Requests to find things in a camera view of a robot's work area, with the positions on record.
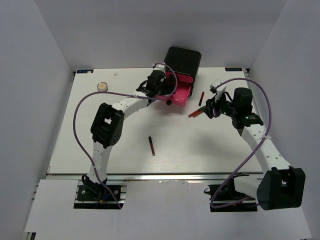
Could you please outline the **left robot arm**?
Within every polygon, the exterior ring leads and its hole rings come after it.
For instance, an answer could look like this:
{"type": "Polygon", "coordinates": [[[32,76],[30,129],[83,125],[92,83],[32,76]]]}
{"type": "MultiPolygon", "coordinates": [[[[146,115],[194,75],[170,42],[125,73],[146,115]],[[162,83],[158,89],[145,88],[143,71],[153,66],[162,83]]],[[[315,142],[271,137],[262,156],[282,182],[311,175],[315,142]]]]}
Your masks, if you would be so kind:
{"type": "Polygon", "coordinates": [[[126,118],[140,109],[146,108],[155,100],[174,94],[177,80],[174,75],[166,76],[164,70],[153,70],[133,94],[113,104],[102,103],[90,128],[93,140],[93,163],[86,175],[92,184],[88,193],[99,200],[105,196],[107,166],[113,146],[120,140],[126,118]]]}

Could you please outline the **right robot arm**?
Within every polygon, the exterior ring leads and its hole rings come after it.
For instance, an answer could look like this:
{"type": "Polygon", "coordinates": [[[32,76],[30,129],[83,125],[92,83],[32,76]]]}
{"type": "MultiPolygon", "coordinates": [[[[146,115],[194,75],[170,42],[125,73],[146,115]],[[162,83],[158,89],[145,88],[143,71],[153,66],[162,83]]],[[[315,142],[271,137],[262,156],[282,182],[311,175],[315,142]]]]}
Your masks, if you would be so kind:
{"type": "Polygon", "coordinates": [[[298,208],[302,204],[306,175],[301,168],[294,168],[280,154],[268,137],[269,126],[264,126],[261,118],[252,112],[252,91],[238,87],[231,101],[226,91],[217,91],[216,95],[205,102],[201,110],[210,118],[226,115],[232,119],[232,125],[250,146],[252,152],[217,188],[210,199],[213,209],[226,208],[232,203],[216,204],[216,197],[226,195],[240,204],[251,198],[265,210],[298,208]],[[257,180],[238,171],[253,156],[259,162],[263,179],[257,180]]]}

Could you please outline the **black drawer cabinet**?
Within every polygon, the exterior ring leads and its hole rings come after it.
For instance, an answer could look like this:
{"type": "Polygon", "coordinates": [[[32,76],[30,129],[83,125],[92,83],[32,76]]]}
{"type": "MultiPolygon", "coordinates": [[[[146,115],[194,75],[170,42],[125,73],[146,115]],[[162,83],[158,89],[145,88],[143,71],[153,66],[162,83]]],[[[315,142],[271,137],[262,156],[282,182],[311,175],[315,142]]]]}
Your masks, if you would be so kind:
{"type": "Polygon", "coordinates": [[[198,74],[202,55],[200,52],[186,48],[171,46],[164,58],[166,63],[174,72],[194,77],[198,74]]]}

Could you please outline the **round gold powder compact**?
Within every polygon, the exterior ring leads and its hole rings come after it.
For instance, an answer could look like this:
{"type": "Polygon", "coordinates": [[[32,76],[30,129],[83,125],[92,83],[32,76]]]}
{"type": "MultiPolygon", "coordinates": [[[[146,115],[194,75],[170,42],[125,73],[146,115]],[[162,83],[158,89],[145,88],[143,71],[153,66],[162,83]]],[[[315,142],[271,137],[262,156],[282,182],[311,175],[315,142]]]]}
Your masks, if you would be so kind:
{"type": "Polygon", "coordinates": [[[97,84],[96,88],[99,92],[106,92],[109,89],[109,86],[106,82],[102,81],[97,84]]]}

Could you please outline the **right blue table sticker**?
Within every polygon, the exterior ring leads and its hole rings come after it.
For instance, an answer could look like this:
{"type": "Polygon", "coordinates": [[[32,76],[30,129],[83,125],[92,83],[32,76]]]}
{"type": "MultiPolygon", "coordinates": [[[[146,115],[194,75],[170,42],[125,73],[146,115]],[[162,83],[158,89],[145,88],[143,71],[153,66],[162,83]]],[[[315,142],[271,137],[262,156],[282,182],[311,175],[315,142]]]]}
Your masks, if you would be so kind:
{"type": "Polygon", "coordinates": [[[242,72],[243,69],[241,67],[225,67],[226,72],[242,72]]]}

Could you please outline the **blue table sticker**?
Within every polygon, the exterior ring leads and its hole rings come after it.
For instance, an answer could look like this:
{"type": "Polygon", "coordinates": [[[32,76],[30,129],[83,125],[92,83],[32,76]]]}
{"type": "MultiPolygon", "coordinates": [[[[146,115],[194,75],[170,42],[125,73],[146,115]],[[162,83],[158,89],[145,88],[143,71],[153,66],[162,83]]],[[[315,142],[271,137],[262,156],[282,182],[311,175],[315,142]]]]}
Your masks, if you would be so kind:
{"type": "Polygon", "coordinates": [[[226,72],[242,72],[243,69],[241,67],[225,67],[226,72]]]}
{"type": "Polygon", "coordinates": [[[92,74],[93,72],[93,69],[78,69],[76,74],[92,74]]]}

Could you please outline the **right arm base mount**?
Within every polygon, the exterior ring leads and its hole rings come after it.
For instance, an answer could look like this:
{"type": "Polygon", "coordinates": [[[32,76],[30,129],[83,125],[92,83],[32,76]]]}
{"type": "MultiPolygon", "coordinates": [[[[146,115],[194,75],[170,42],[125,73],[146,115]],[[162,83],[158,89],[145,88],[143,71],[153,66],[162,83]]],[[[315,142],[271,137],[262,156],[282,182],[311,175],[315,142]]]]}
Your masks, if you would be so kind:
{"type": "MultiPolygon", "coordinates": [[[[211,200],[212,196],[216,192],[220,185],[219,184],[211,184],[208,185],[203,193],[209,196],[209,200],[211,200]]],[[[223,189],[218,193],[215,198],[213,205],[220,206],[227,203],[235,202],[245,198],[246,195],[243,193],[232,192],[228,190],[227,186],[224,186],[223,189]]],[[[247,201],[242,203],[233,204],[231,206],[223,207],[223,208],[212,208],[210,207],[211,213],[240,213],[240,212],[257,212],[258,206],[256,205],[256,200],[254,198],[250,198],[247,201]]]]}

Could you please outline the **dark red lip gloss tube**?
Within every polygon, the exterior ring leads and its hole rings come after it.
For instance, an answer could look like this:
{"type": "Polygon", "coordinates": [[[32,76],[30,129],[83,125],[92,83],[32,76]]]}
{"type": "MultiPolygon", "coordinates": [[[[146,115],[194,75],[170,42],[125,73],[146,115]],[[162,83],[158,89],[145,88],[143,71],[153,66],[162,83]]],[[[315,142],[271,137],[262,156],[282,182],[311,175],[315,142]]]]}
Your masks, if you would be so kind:
{"type": "Polygon", "coordinates": [[[152,137],[149,136],[149,137],[148,137],[148,140],[149,140],[149,145],[150,145],[150,149],[151,149],[152,156],[155,156],[156,154],[155,154],[155,149],[154,149],[152,137]]]}

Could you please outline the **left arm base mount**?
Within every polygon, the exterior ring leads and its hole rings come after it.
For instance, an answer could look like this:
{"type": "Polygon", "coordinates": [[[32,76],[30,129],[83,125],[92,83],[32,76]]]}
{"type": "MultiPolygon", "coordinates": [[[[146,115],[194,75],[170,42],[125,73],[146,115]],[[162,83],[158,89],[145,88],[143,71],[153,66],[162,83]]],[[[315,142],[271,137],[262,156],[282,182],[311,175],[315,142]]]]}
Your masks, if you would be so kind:
{"type": "MultiPolygon", "coordinates": [[[[125,185],[108,185],[119,205],[123,207],[126,199],[127,187],[125,185]]],[[[104,187],[94,193],[84,184],[78,184],[73,204],[74,209],[83,210],[119,210],[119,206],[111,193],[104,187]]]]}

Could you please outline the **left blue table sticker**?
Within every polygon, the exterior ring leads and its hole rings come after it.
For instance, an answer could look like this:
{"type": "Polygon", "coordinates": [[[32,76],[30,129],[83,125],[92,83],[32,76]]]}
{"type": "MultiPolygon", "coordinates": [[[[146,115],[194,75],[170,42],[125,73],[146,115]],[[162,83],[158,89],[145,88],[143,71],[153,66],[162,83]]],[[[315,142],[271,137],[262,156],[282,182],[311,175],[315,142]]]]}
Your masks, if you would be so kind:
{"type": "Polygon", "coordinates": [[[76,74],[92,74],[93,72],[93,69],[78,69],[76,74]]]}

